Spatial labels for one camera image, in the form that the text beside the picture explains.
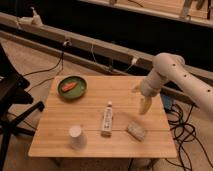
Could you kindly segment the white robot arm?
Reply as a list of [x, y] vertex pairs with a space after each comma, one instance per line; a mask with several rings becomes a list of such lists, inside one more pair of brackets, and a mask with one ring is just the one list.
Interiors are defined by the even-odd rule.
[[213, 117], [213, 87], [190, 74], [185, 69], [185, 60], [180, 55], [159, 53], [152, 60], [153, 68], [132, 91], [140, 92], [139, 113], [146, 114], [152, 98], [162, 87], [172, 81], [206, 114]]

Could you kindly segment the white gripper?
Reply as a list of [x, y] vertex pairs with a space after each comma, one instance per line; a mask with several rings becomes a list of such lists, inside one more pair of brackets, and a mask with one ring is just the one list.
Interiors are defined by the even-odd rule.
[[139, 93], [144, 98], [140, 99], [139, 113], [144, 115], [148, 112], [152, 104], [152, 98], [155, 97], [162, 89], [162, 87], [167, 83], [167, 78], [160, 75], [155, 69], [152, 69], [150, 73], [144, 77], [140, 85], [136, 85], [131, 92]]

